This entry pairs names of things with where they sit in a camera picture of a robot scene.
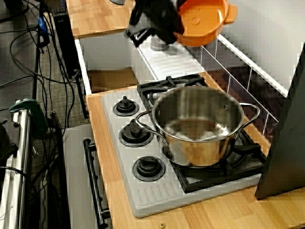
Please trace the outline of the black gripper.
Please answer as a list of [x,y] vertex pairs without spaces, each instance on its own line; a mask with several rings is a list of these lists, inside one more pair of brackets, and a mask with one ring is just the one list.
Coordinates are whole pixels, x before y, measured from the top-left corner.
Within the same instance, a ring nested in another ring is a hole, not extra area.
[[178,14],[175,10],[152,11],[147,16],[142,10],[133,10],[129,26],[125,29],[125,36],[139,47],[149,36],[158,36],[165,44],[173,44],[178,35],[183,35],[184,26],[177,22]]

